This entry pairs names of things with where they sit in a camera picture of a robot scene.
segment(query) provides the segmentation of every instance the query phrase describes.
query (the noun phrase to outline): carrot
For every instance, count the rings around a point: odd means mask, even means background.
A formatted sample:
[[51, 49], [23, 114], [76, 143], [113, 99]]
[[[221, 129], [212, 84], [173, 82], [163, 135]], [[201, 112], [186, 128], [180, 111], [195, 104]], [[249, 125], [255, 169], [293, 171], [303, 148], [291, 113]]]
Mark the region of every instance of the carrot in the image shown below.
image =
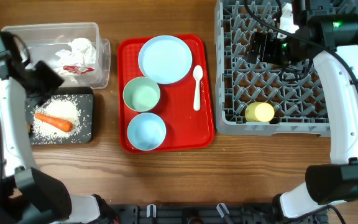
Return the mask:
[[63, 119], [60, 118], [54, 118], [51, 116], [47, 116], [41, 113], [36, 113], [35, 114], [35, 118], [48, 123], [64, 132], [70, 132], [73, 129], [73, 124], [69, 121], [65, 121]]

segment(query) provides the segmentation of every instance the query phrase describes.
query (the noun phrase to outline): wooden surface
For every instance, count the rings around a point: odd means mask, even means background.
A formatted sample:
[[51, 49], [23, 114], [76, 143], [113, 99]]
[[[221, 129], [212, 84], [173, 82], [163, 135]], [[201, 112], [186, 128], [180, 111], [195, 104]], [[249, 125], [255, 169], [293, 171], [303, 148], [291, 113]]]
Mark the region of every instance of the wooden surface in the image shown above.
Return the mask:
[[[215, 105], [215, 0], [0, 1], [4, 26], [96, 22], [112, 54], [128, 38], [196, 34], [205, 42]], [[37, 146], [41, 170], [72, 194], [99, 194], [109, 203], [240, 204], [270, 202], [305, 179], [312, 164], [329, 163], [329, 138], [307, 134], [223, 136], [206, 149], [130, 155], [119, 145], [116, 56], [107, 88], [96, 90], [95, 138], [76, 146]], [[358, 223], [358, 202], [338, 206]], [[332, 223], [338, 223], [331, 215]]]

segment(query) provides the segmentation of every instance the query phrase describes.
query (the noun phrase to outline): dish rack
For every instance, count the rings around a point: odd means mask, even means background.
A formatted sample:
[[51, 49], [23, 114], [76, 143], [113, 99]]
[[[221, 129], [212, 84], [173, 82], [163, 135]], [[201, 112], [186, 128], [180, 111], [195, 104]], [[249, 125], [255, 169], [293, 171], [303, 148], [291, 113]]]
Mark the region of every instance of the dish rack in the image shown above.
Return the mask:
[[[330, 0], [337, 14], [358, 13], [358, 0]], [[250, 9], [274, 25], [278, 11], [274, 0], [251, 1]], [[281, 82], [278, 66], [247, 63], [251, 35], [272, 32], [246, 13], [244, 0], [218, 0], [215, 7], [216, 127], [222, 134], [270, 136], [275, 133], [310, 133], [329, 136], [329, 118], [324, 91], [316, 70], [298, 82]], [[295, 67], [302, 68], [308, 61]], [[286, 79], [294, 78], [284, 73]], [[269, 123], [247, 122], [244, 112], [253, 102], [270, 103], [275, 117]]]

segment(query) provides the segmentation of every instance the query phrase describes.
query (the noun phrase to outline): yellow cylinder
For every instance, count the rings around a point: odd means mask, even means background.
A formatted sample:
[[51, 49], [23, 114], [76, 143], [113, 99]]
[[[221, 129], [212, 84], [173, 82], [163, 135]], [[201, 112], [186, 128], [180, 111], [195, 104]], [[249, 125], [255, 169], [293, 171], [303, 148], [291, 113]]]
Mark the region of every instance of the yellow cylinder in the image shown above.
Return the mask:
[[251, 103], [246, 109], [245, 116], [249, 122], [269, 122], [274, 117], [274, 108], [264, 102]]

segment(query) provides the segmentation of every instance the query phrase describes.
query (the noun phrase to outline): black cutting board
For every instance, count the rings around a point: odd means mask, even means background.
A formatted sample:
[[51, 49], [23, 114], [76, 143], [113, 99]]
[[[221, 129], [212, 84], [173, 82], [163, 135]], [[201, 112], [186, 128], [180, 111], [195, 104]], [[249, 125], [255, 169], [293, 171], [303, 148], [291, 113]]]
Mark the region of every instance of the black cutting board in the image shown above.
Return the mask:
[[[72, 135], [68, 138], [56, 138], [56, 139], [46, 139], [42, 136], [36, 137], [30, 131], [30, 142], [31, 145], [38, 144], [81, 144], [89, 143], [92, 141], [93, 135], [93, 108], [94, 108], [94, 95], [93, 90], [90, 87], [64, 87], [59, 88], [51, 97], [55, 100], [63, 100], [70, 97], [70, 100], [76, 100], [77, 109], [81, 110], [80, 115], [80, 125], [81, 130], [78, 134]], [[46, 107], [50, 103], [48, 100], [41, 107]], [[34, 110], [35, 108], [25, 108], [25, 119], [27, 123], [32, 127], [34, 121]]]

